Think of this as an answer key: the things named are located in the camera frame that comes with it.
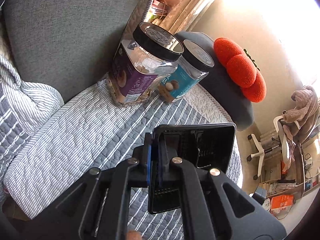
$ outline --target sofa backrest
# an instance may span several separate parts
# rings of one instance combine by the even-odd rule
[[[107,72],[140,0],[6,0],[5,24],[22,80],[56,88],[64,101]]]

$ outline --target orange box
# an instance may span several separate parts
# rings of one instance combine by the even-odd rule
[[[271,199],[270,212],[278,219],[285,218],[293,205],[293,195],[281,195]]]

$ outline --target brown blanket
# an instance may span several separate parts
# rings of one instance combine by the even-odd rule
[[[300,144],[316,125],[319,117],[318,97],[313,87],[306,86],[303,90],[293,92],[291,99],[296,102],[296,107],[283,115],[284,131],[287,138],[293,138],[296,144]],[[300,124],[300,129],[294,124],[295,120]]]

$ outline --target tomato-shaped pillow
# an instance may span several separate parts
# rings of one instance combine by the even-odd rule
[[[266,83],[247,51],[227,38],[216,39],[213,50],[244,96],[252,102],[261,102],[267,93]]]

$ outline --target barcode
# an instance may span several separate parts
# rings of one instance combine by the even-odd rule
[[[136,101],[138,98],[126,98],[124,100],[124,103],[129,103],[129,102],[133,102],[133,101]]]

